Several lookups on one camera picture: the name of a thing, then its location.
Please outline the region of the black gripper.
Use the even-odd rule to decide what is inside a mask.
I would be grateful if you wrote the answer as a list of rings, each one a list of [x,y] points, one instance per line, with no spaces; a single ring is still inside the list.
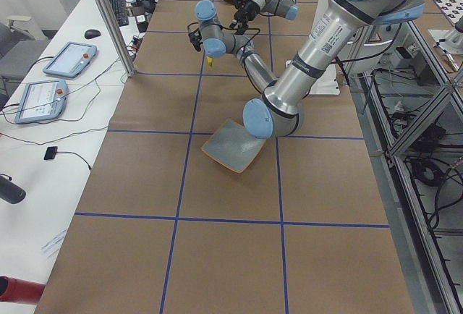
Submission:
[[[191,27],[187,28],[187,34],[190,43],[196,51],[201,51],[202,45],[202,35],[200,33],[200,28],[196,27],[194,30]]]
[[[248,30],[246,22],[237,21],[252,21],[259,14],[259,4],[253,0],[234,0],[234,7],[237,9],[234,14],[234,19],[231,21],[229,27],[236,29],[237,35],[244,35]]]

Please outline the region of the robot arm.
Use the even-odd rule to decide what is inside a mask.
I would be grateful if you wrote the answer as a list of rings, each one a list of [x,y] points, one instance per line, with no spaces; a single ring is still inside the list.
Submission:
[[[237,12],[229,26],[235,33],[223,31],[212,1],[199,1],[195,7],[198,28],[188,33],[190,43],[212,59],[236,56],[261,94],[248,101],[243,110],[245,129],[256,138],[290,135],[300,128],[301,100],[359,28],[415,20],[425,5],[424,0],[328,0],[327,10],[304,45],[276,77],[244,33],[248,22],[261,12],[293,20],[298,12],[296,1],[236,0]]]
[[[248,22],[259,14],[294,20],[299,11],[297,0],[234,0],[234,7],[236,12],[229,27],[239,35],[247,31]]]

